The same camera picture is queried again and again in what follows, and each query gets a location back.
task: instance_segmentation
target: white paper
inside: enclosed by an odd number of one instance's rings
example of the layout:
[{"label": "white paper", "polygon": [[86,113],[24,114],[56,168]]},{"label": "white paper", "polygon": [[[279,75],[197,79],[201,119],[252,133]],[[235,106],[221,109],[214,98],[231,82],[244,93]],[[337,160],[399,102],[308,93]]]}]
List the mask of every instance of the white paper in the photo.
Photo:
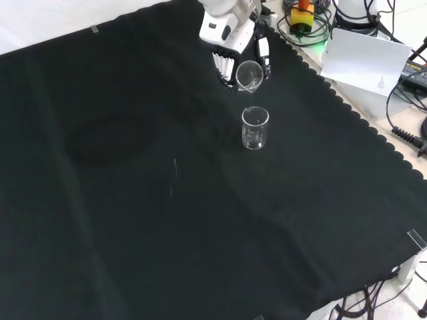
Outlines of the white paper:
[{"label": "white paper", "polygon": [[397,84],[411,47],[334,29],[322,55],[321,76],[387,96]]}]

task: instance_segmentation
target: black cable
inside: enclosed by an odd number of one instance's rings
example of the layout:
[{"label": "black cable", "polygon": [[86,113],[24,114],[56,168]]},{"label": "black cable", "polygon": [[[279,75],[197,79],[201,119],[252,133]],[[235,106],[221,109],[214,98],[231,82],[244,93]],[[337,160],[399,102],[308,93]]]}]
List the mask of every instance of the black cable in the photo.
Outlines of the black cable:
[{"label": "black cable", "polygon": [[427,140],[427,117],[424,119],[424,121],[421,124],[420,133],[421,133],[421,137],[424,140]]},{"label": "black cable", "polygon": [[332,314],[334,313],[334,308],[332,308],[332,310],[331,310],[331,313],[329,314],[329,319],[328,320],[331,320],[332,319]]},{"label": "black cable", "polygon": [[400,100],[402,100],[403,102],[410,103],[410,101],[408,101],[405,97],[401,97],[401,96],[399,96],[396,92],[393,92],[393,94],[394,94],[395,96],[397,96],[397,98],[399,98],[399,99],[400,99]]},{"label": "black cable", "polygon": [[392,14],[392,35],[394,35],[394,18],[395,18],[395,8],[396,8],[396,0],[393,0],[393,7],[390,3],[390,0],[387,0],[388,6],[390,7],[390,11],[379,11],[378,14],[381,13],[391,13]]},{"label": "black cable", "polygon": [[344,310],[346,309],[346,303],[347,303],[347,297],[344,297],[342,299],[342,310],[341,310],[340,314],[338,315],[338,318],[336,318],[336,320],[341,320],[342,317],[344,316]]},{"label": "black cable", "polygon": [[399,87],[397,87],[397,90],[400,92],[400,94],[401,95],[403,95],[405,98],[406,98],[406,100],[407,100],[407,102],[408,103],[410,103],[411,105],[414,105],[415,107],[417,107],[419,110],[421,110],[421,111],[427,111],[427,108],[425,108],[425,105],[421,102],[421,105],[417,105],[413,100],[411,100],[411,98],[409,98],[406,94],[405,94],[405,92],[403,92],[402,90],[401,90],[401,88],[399,88]]},{"label": "black cable", "polygon": [[[371,292],[369,292],[368,293],[368,296],[371,296],[371,294],[374,292],[374,290],[375,290],[375,288],[376,288],[376,286],[378,285],[378,282],[376,282],[375,283],[375,286],[374,286],[374,288],[371,290]],[[357,305],[359,305],[359,304],[361,304],[363,301],[366,301],[366,297],[365,298],[363,298],[362,300],[360,300],[360,301],[358,301],[358,302],[356,302],[355,304],[353,304],[350,308],[348,308],[346,311],[350,311],[351,309],[353,309],[353,307],[355,307],[355,306],[357,306]]]},{"label": "black cable", "polygon": [[422,108],[427,111],[427,107],[426,107],[425,104],[423,104],[423,102],[421,101],[420,97],[416,93],[416,89],[415,89],[415,92],[414,92],[414,98],[421,104]]},{"label": "black cable", "polygon": [[396,88],[401,85],[403,82],[405,82],[406,80],[408,80],[409,78],[415,76],[415,75],[419,75],[421,73],[426,72],[426,70],[421,70],[421,71],[417,71],[417,72],[413,72],[410,75],[407,75],[405,78],[403,78],[402,80],[400,80],[399,82],[397,82],[397,84],[393,87],[393,89],[391,90],[390,94],[387,97],[387,102],[386,102],[386,116],[387,116],[387,120],[389,122],[389,124],[392,126],[392,128],[396,128],[396,126],[392,123],[392,121],[390,120],[390,116],[388,114],[388,104],[390,102],[390,98],[392,97],[392,94],[394,92],[394,90],[396,90]]},{"label": "black cable", "polygon": [[368,320],[374,320],[376,302],[378,300],[378,296],[384,283],[385,281],[381,282],[380,286],[378,287],[378,290],[375,292],[374,298],[372,299],[372,303],[371,301],[369,303],[370,310],[368,311]]},{"label": "black cable", "polygon": [[405,286],[405,288],[403,288],[402,290],[400,290],[400,292],[395,297],[393,297],[393,298],[391,298],[391,299],[389,299],[389,300],[387,300],[387,301],[385,301],[383,303],[380,303],[379,305],[377,305],[376,307],[374,307],[374,310],[377,309],[377,308],[379,308],[379,307],[381,307],[382,305],[385,305],[387,302],[390,302],[391,300],[395,300],[395,298],[397,298],[398,296],[400,296],[402,294],[402,292],[405,291],[410,286],[411,283],[412,283],[412,279]]},{"label": "black cable", "polygon": [[[332,12],[327,7],[323,7],[321,5],[318,5],[318,8],[322,12],[322,14],[324,15],[324,17],[322,17],[320,14],[317,14],[315,12],[311,12],[311,11],[305,10],[305,9],[300,9],[298,7],[298,5],[296,5],[296,4],[293,4],[293,5],[290,5],[289,7],[286,7],[285,8],[285,12],[284,12],[285,15],[283,16],[283,18],[281,18],[278,21],[278,24],[277,24],[277,28],[278,28],[278,31],[279,31],[280,35],[286,41],[288,41],[289,43],[291,43],[292,45],[295,45],[297,47],[311,47],[311,46],[314,46],[314,45],[319,45],[319,44],[325,43],[328,40],[329,33],[330,33],[331,29],[332,29],[332,25],[329,22],[330,18],[332,17]],[[298,9],[299,11],[310,13],[311,15],[314,16],[314,20],[322,22],[321,25],[320,25],[320,27],[317,28],[315,31],[310,31],[310,32],[303,32],[303,31],[301,31],[299,29],[296,29],[294,26],[292,26],[290,24],[290,22],[288,20],[288,16],[290,15],[292,9]],[[283,20],[288,24],[289,30],[296,33],[296,37],[308,37],[308,38],[323,37],[323,39],[320,40],[320,41],[314,41],[312,43],[296,43],[294,41],[294,39],[292,39],[291,37],[289,37],[289,35],[286,35],[282,31],[282,29],[280,28],[280,23]],[[321,29],[323,29],[323,31],[321,33],[315,34],[316,32],[318,32]]]},{"label": "black cable", "polygon": [[427,280],[425,280],[425,278],[421,277],[420,274],[418,272],[415,271],[415,274],[424,282],[427,282]]}]

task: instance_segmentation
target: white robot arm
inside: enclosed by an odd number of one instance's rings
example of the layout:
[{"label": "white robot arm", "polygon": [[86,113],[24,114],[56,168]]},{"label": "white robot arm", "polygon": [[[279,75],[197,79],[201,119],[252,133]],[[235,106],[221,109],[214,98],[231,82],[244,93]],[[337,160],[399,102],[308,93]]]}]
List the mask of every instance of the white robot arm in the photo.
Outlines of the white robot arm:
[{"label": "white robot arm", "polygon": [[238,57],[251,40],[256,42],[256,59],[270,75],[270,59],[266,33],[257,30],[261,14],[260,0],[199,0],[205,15],[199,36],[212,44],[217,73],[224,85],[234,86]]},{"label": "white robot arm", "polygon": [[200,38],[242,53],[254,34],[250,19],[261,14],[260,0],[199,0],[205,8]]}]

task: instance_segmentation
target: black tablecloth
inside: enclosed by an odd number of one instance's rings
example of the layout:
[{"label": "black tablecloth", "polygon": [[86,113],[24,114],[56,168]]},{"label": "black tablecloth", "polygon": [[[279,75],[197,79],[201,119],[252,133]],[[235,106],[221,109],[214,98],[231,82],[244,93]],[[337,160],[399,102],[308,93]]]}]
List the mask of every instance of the black tablecloth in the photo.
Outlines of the black tablecloth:
[{"label": "black tablecloth", "polygon": [[202,17],[177,0],[0,58],[2,319],[305,319],[427,237],[419,172],[273,33],[271,78],[225,90]]}]

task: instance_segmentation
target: white wall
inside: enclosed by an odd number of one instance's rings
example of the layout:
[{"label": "white wall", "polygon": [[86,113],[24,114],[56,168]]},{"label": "white wall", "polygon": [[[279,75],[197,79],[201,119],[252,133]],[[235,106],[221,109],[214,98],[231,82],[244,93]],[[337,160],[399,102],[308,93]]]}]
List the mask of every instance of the white wall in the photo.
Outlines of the white wall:
[{"label": "white wall", "polygon": [[0,54],[167,0],[0,0]]}]

